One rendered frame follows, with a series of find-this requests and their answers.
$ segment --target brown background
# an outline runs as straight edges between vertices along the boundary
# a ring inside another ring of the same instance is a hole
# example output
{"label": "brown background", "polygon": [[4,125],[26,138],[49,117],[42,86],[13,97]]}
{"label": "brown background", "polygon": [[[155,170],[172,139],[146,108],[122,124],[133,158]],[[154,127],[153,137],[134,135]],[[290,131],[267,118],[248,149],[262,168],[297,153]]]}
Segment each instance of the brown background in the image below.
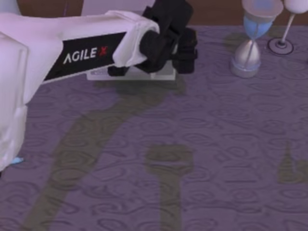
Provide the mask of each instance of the brown background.
{"label": "brown background", "polygon": [[[192,25],[241,25],[243,9],[241,0],[187,0],[194,8]],[[81,15],[83,0],[17,0],[21,13],[35,17],[62,17]],[[286,25],[290,13],[284,10],[275,25]],[[308,13],[295,17],[294,25],[308,25]]]}

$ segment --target hourglass top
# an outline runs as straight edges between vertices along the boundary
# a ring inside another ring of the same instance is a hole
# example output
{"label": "hourglass top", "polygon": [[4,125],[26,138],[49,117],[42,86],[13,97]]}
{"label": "hourglass top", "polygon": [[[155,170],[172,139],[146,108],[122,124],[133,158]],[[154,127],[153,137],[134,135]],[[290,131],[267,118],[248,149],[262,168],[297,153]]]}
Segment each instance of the hourglass top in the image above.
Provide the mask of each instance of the hourglass top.
{"label": "hourglass top", "polygon": [[254,22],[272,22],[283,11],[281,0],[242,0],[245,16]]}

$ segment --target white robotic arm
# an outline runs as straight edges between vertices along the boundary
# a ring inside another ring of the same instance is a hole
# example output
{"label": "white robotic arm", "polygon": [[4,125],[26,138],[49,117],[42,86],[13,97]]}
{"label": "white robotic arm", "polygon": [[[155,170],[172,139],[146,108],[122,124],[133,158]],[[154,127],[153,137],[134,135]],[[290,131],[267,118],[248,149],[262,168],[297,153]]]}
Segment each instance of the white robotic arm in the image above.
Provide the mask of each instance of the white robotic arm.
{"label": "white robotic arm", "polygon": [[0,172],[21,148],[26,105],[43,81],[102,67],[113,72],[131,66],[148,73],[161,69],[193,12],[185,0],[176,1],[174,11],[157,0],[143,16],[109,11],[47,19],[1,13]]}

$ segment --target red x logo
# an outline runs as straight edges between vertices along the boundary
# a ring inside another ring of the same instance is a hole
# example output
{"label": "red x logo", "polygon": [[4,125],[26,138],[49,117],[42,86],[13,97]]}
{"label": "red x logo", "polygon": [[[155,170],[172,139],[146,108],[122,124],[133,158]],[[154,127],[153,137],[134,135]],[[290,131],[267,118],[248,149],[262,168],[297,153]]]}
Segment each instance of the red x logo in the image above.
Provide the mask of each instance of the red x logo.
{"label": "red x logo", "polygon": [[108,47],[101,47],[100,56],[103,56],[103,55],[107,54],[107,48]]}

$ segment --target robotic arm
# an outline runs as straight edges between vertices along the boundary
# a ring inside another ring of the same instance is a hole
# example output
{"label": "robotic arm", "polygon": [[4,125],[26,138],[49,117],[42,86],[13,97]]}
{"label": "robotic arm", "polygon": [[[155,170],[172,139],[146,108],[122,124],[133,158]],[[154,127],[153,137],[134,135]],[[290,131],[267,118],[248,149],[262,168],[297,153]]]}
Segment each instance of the robotic arm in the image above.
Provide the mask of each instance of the robotic arm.
{"label": "robotic arm", "polygon": [[[180,73],[193,72],[196,36],[186,28],[192,13],[185,0],[156,0],[143,16],[109,11],[47,19],[1,13],[0,172],[21,148],[26,105],[43,81],[102,67],[113,76],[131,66],[152,73],[168,60]],[[177,46],[181,53],[174,54]],[[181,71],[180,62],[189,69]]]}

